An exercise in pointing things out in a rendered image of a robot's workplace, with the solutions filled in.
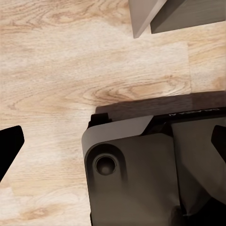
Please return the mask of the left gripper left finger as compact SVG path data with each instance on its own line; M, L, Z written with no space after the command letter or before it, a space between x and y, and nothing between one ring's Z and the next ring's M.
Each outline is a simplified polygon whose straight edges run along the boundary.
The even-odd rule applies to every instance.
M0 182L24 144L20 125L0 130Z

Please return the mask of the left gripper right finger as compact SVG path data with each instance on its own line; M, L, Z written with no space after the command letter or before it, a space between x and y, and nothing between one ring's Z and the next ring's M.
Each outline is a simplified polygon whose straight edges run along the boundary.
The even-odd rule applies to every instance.
M226 127L215 125L211 142L226 163Z

